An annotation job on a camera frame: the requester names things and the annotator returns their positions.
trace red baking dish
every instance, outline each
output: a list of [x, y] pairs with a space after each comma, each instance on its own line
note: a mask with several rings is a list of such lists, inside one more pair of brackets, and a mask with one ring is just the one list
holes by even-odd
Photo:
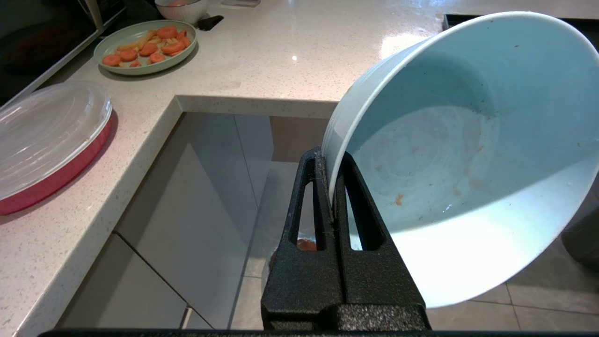
[[36, 204], [77, 177], [110, 135], [112, 104], [92, 82], [66, 82], [0, 111], [0, 215]]

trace clear plastic lid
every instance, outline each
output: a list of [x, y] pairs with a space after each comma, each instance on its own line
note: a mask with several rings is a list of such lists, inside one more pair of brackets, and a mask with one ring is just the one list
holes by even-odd
[[65, 82], [0, 110], [0, 200], [58, 171], [102, 131], [112, 103], [93, 82]]

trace white bowl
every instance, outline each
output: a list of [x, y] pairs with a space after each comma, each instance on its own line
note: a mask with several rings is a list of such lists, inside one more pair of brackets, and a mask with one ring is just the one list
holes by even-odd
[[329, 196], [347, 151], [426, 307], [478, 296], [539, 256], [585, 198], [597, 88], [597, 51], [563, 21], [462, 23], [381, 61], [341, 99], [322, 143]]
[[187, 5], [171, 6], [174, 0], [156, 0], [156, 7], [164, 18], [196, 25], [208, 10], [208, 0], [185, 0]]

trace stainless steel appliance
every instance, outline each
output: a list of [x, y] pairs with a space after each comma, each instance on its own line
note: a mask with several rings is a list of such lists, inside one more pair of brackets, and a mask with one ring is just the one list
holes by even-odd
[[123, 0], [0, 1], [0, 106], [39, 87], [124, 10]]

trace drawer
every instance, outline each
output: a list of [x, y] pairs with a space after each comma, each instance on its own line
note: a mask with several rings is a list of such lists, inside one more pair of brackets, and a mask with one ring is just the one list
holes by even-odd
[[177, 329], [187, 304], [112, 234], [56, 327]]

